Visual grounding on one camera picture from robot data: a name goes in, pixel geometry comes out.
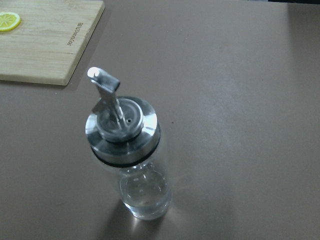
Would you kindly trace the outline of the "lemon slice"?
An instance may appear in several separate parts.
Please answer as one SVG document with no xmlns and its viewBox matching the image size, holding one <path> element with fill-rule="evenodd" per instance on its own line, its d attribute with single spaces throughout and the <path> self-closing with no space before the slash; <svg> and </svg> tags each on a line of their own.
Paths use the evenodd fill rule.
<svg viewBox="0 0 320 240">
<path fill-rule="evenodd" d="M 21 23 L 19 14 L 11 11 L 0 13 L 0 31 L 8 32 L 15 29 Z"/>
</svg>

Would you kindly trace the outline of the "bamboo cutting board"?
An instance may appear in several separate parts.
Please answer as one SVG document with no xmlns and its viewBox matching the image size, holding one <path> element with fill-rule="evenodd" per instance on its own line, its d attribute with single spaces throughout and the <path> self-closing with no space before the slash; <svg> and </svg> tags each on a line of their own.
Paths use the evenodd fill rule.
<svg viewBox="0 0 320 240">
<path fill-rule="evenodd" d="M 66 86 L 104 9 L 102 0 L 2 0 L 21 22 L 0 33 L 0 79 Z"/>
</svg>

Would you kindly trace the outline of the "glass sauce bottle metal spout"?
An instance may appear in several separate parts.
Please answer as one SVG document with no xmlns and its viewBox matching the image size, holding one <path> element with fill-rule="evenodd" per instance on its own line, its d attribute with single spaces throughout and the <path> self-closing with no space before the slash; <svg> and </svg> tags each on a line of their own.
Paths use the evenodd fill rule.
<svg viewBox="0 0 320 240">
<path fill-rule="evenodd" d="M 162 217 L 172 188 L 167 143 L 155 109 L 142 98 L 117 96 L 120 81 L 101 68 L 89 68 L 87 76 L 100 95 L 85 123 L 93 158 L 134 217 Z"/>
</svg>

